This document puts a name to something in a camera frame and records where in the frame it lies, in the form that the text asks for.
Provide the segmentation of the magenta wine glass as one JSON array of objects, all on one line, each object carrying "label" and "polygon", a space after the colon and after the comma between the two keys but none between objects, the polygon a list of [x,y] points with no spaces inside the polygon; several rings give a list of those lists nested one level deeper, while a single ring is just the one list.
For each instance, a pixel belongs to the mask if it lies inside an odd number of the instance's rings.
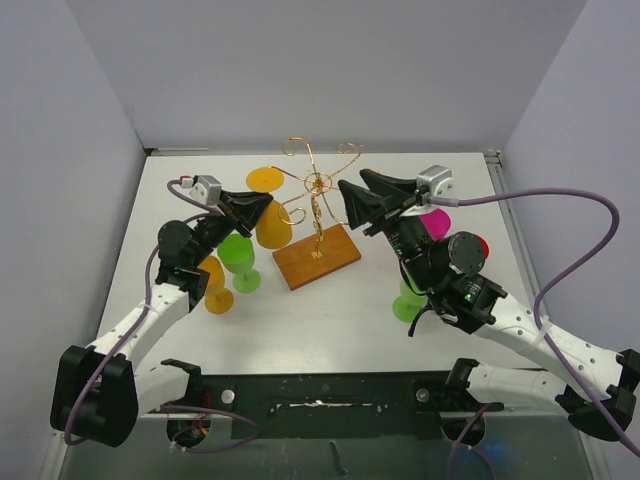
[{"label": "magenta wine glass", "polygon": [[442,209],[436,209],[419,216],[426,230],[434,240],[444,239],[449,233],[452,221]]}]

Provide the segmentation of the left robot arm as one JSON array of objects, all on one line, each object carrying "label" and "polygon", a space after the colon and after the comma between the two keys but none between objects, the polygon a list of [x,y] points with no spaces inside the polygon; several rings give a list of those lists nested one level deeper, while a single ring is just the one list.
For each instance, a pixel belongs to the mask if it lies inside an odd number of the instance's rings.
[{"label": "left robot arm", "polygon": [[223,191],[213,212],[159,229],[145,265],[142,301],[107,333],[60,357],[50,424],[67,445],[91,440],[117,447],[144,414],[200,411],[200,367],[167,359],[141,371],[140,364],[204,297],[210,277],[204,260],[231,234],[250,237],[272,201],[268,193]]}]

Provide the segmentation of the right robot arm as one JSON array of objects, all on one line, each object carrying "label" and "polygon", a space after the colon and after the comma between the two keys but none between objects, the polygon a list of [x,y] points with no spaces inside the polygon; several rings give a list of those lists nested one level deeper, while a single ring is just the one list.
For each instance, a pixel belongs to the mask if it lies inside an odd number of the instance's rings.
[{"label": "right robot arm", "polygon": [[541,316],[543,297],[526,306],[483,276],[486,256],[479,237],[460,231],[436,240],[420,216],[434,207],[463,207],[509,199],[509,194],[455,198],[452,172],[433,166],[413,180],[360,172],[365,184],[338,183],[351,229],[383,234],[408,286],[433,312],[467,334],[502,345],[535,369],[499,368],[459,359],[445,384],[448,402],[459,409],[474,402],[501,404],[565,416],[596,439],[631,444],[625,431],[634,415],[639,354],[615,352],[564,330]]}]

